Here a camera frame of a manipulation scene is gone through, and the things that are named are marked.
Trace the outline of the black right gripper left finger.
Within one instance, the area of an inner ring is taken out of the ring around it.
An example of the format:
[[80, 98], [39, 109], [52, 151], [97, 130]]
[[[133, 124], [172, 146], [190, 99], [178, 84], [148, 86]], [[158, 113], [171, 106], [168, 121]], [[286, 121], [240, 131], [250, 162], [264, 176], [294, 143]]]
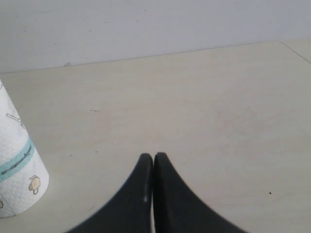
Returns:
[[143, 153], [118, 192], [70, 233], [150, 233], [153, 159]]

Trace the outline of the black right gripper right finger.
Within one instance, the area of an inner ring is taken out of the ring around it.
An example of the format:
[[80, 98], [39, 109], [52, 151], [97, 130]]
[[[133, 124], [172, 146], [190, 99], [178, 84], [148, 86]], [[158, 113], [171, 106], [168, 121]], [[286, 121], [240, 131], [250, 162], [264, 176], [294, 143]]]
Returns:
[[201, 201], [159, 152], [154, 160], [153, 209], [157, 233], [243, 233]]

